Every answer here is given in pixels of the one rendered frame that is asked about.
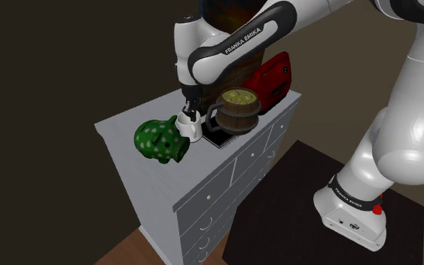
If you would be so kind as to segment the white mug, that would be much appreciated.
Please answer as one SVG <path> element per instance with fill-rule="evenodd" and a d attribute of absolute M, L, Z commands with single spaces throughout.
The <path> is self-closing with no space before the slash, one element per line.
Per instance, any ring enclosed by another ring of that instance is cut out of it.
<path fill-rule="evenodd" d="M 180 135 L 189 138 L 191 143 L 199 141 L 203 136 L 200 113 L 196 111 L 194 117 L 195 120 L 192 120 L 184 112 L 180 112 L 175 121 Z"/>

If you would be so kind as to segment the wooden tankard with yellow filling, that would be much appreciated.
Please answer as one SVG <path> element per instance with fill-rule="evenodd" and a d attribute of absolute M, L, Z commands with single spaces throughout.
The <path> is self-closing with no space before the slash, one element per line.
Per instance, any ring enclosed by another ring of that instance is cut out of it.
<path fill-rule="evenodd" d="M 224 90 L 206 114 L 206 127 L 211 133 L 222 130 L 241 136 L 252 131 L 259 122 L 261 102 L 252 90 L 232 87 Z"/>

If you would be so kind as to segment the black flat tablet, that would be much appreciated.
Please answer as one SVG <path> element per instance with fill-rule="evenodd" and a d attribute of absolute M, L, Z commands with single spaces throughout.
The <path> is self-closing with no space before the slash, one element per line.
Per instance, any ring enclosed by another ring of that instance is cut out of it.
<path fill-rule="evenodd" d="M 206 126 L 206 122 L 203 121 L 201 123 L 202 132 L 203 132 L 203 138 L 210 142 L 212 145 L 214 145 L 218 149 L 225 148 L 228 146 L 232 141 L 238 138 L 238 136 L 232 136 L 227 133 L 225 133 L 223 130 L 219 130 L 217 132 L 210 132 L 208 130 L 208 127 Z"/>

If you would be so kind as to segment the green white-dotted piggy bank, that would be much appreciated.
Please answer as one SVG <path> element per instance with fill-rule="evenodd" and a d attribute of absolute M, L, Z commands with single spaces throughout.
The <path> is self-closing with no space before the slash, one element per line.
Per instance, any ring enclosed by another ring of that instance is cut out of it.
<path fill-rule="evenodd" d="M 190 139 L 181 136 L 175 126 L 177 116 L 168 120 L 148 120 L 134 134 L 136 149 L 148 159 L 166 164 L 170 160 L 179 163 L 190 146 Z"/>

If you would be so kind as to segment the grey chest of drawers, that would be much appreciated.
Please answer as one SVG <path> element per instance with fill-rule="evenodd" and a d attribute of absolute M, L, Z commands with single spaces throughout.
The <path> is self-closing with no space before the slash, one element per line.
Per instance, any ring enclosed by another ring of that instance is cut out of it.
<path fill-rule="evenodd" d="M 230 229 L 238 205 L 269 172 L 300 94 L 289 91 L 251 132 L 223 148 L 200 139 L 179 163 L 145 158 L 134 132 L 145 121 L 177 114 L 183 100 L 176 90 L 95 125 L 160 265 L 202 265 Z"/>

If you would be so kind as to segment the red bag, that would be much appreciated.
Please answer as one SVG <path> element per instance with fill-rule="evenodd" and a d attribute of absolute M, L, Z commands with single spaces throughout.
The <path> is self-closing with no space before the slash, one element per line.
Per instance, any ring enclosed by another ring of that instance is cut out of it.
<path fill-rule="evenodd" d="M 264 115 L 286 97 L 291 81 L 290 58 L 288 52 L 283 51 L 258 67 L 243 87 L 258 95 L 261 103 L 259 115 Z"/>

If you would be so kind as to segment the dark robot stand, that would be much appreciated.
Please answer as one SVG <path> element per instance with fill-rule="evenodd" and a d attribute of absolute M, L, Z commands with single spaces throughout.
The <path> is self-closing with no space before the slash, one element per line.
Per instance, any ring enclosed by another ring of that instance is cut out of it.
<path fill-rule="evenodd" d="M 313 194 L 342 166 L 295 142 L 239 205 L 227 265 L 422 265 L 424 207 L 393 190 L 383 194 L 387 237 L 379 251 L 324 226 Z"/>

